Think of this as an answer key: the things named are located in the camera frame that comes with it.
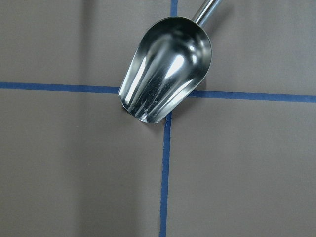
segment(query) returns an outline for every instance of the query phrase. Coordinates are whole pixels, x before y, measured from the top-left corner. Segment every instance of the vertical blue line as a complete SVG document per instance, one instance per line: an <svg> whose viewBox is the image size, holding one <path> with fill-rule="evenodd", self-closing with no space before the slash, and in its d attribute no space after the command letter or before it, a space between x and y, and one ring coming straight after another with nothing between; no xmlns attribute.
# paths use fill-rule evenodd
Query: vertical blue line
<svg viewBox="0 0 316 237"><path fill-rule="evenodd" d="M163 131L163 152L162 152L162 178L160 196L160 233L159 237L166 237L167 207L168 207L168 185L169 185L169 160L170 160L170 134L172 112L166 116Z"/></svg>
<svg viewBox="0 0 316 237"><path fill-rule="evenodd" d="M171 0L170 16L178 15L178 0Z"/></svg>

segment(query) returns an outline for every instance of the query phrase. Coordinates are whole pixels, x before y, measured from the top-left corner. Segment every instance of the blue line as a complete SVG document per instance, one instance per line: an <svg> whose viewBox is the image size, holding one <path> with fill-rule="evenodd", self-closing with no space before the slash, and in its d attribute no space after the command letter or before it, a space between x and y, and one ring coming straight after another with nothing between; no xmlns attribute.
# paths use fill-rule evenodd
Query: blue line
<svg viewBox="0 0 316 237"><path fill-rule="evenodd" d="M170 16L178 15L178 0L171 0Z"/></svg>
<svg viewBox="0 0 316 237"><path fill-rule="evenodd" d="M316 103L316 96L314 95L289 95L289 94L267 94L267 93L195 90L191 92L189 97Z"/></svg>
<svg viewBox="0 0 316 237"><path fill-rule="evenodd" d="M17 90L47 90L47 91L69 91L117 94L119 87L94 86L94 85L62 85L62 84L39 84L39 83L17 83L0 82L0 89Z"/></svg>
<svg viewBox="0 0 316 237"><path fill-rule="evenodd" d="M159 233L159 237L166 236L166 227L167 227L171 121L172 121L172 114L170 112L166 116L166 123L164 125L164 130L163 130L162 178L161 178L161 196L160 196L160 233Z"/></svg>

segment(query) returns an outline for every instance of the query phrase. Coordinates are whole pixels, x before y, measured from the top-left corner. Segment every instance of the gray floor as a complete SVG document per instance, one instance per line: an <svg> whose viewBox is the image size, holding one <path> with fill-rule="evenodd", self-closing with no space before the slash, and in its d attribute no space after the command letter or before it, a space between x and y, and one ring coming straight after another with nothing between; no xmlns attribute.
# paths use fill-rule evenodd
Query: gray floor
<svg viewBox="0 0 316 237"><path fill-rule="evenodd" d="M203 0L179 0L191 18ZM316 95L316 2L223 0L199 90ZM161 0L3 0L0 81L120 86ZM163 122L117 95L0 89L0 236L158 236ZM188 98L168 237L316 235L316 105Z"/></svg>

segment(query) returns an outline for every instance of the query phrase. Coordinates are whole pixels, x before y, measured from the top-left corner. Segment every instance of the scoop handle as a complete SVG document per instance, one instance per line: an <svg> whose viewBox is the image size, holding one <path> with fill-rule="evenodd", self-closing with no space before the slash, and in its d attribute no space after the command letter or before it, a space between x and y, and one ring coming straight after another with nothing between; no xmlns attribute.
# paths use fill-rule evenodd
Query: scoop handle
<svg viewBox="0 0 316 237"><path fill-rule="evenodd" d="M221 1L222 0L205 0L205 2L192 18L192 21L200 26L203 26Z"/></svg>

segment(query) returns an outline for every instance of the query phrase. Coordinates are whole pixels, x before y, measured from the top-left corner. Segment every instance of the silver utensil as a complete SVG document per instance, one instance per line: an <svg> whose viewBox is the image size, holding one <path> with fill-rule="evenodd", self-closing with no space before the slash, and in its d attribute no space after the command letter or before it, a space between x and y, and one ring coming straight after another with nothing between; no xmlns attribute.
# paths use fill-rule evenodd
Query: silver utensil
<svg viewBox="0 0 316 237"><path fill-rule="evenodd" d="M192 20L168 17L144 35L118 95L142 122L158 123L205 77L211 43L201 28L221 0L206 0Z"/></svg>

